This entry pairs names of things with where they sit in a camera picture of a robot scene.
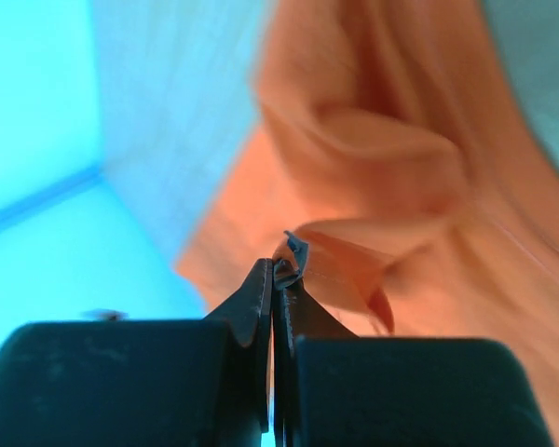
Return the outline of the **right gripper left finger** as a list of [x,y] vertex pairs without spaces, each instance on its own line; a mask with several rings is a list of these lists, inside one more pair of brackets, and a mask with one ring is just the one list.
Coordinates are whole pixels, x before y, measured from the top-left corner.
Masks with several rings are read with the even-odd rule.
[[272,263],[201,319],[36,322],[0,347],[0,446],[257,446]]

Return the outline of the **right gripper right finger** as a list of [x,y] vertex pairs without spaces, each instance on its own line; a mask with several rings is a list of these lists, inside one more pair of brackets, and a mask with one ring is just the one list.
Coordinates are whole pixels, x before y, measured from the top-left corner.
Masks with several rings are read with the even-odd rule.
[[308,245],[274,263],[279,446],[550,446],[525,371],[481,338],[360,337],[306,290]]

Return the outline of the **orange t shirt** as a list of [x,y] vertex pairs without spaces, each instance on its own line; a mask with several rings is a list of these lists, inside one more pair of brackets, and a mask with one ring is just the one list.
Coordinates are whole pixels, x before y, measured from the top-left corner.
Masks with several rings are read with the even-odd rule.
[[260,121],[177,262],[209,306],[309,246],[360,335],[481,336],[525,365],[559,446],[559,171],[475,1],[279,1]]

